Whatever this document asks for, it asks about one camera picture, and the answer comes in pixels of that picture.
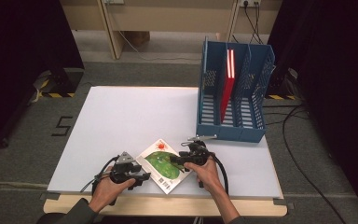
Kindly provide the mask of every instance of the human hand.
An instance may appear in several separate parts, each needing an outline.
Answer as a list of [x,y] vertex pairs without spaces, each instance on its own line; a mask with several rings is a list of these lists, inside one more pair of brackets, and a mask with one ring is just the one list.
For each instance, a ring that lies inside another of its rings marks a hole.
[[185,162],[184,166],[197,173],[197,180],[199,182],[202,181],[204,188],[212,195],[221,192],[221,190],[225,191],[220,183],[216,162],[213,160],[212,156],[209,156],[206,163],[202,166],[192,162]]
[[[111,171],[112,166],[109,166],[106,171]],[[124,190],[135,184],[135,179],[129,179],[121,184],[114,183],[109,175],[103,175],[97,189],[92,195],[89,207],[96,213],[99,213],[108,204],[114,201],[117,196]]]

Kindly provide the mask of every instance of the power outlet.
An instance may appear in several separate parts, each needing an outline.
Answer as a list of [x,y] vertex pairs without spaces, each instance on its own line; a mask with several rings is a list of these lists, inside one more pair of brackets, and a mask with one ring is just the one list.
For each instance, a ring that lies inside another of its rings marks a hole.
[[240,7],[244,7],[243,3],[245,1],[248,2],[248,7],[257,7],[257,4],[260,7],[260,4],[261,4],[261,0],[241,0]]

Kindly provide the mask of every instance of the sleeve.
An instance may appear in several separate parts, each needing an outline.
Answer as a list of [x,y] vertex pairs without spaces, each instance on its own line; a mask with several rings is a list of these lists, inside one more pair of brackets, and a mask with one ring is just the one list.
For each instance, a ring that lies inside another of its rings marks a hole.
[[236,217],[236,218],[232,219],[228,224],[245,224],[245,218]]
[[89,202],[86,199],[80,199],[56,224],[90,224],[97,215],[89,208]]

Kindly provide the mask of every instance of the hand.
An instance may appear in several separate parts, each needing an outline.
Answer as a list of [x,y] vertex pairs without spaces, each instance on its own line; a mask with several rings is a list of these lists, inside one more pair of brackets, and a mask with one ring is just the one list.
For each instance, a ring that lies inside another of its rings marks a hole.
[[202,181],[204,188],[211,194],[221,192],[220,190],[224,191],[217,173],[216,162],[213,160],[212,156],[209,156],[206,163],[202,166],[192,162],[185,162],[184,166],[197,173],[198,181]]
[[[106,169],[106,171],[110,170],[112,170],[112,166]],[[109,175],[103,176],[92,195],[89,207],[94,212],[99,213],[108,204],[114,201],[124,189],[131,187],[133,184],[135,184],[135,179],[129,179],[121,184],[116,184],[109,178]]]
[[184,166],[197,173],[198,180],[202,181],[205,189],[211,193],[225,223],[229,223],[234,218],[240,216],[234,204],[226,194],[223,185],[220,183],[216,162],[211,156],[202,166],[198,166],[192,162],[185,162]]

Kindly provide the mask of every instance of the blue plastic crate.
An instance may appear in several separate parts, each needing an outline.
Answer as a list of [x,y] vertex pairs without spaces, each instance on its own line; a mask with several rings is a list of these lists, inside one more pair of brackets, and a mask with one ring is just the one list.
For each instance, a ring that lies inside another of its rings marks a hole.
[[[220,122],[227,49],[235,52],[236,80],[227,113]],[[228,141],[260,142],[266,132],[262,104],[274,61],[269,45],[206,40],[200,72],[197,135],[216,135],[217,139]]]

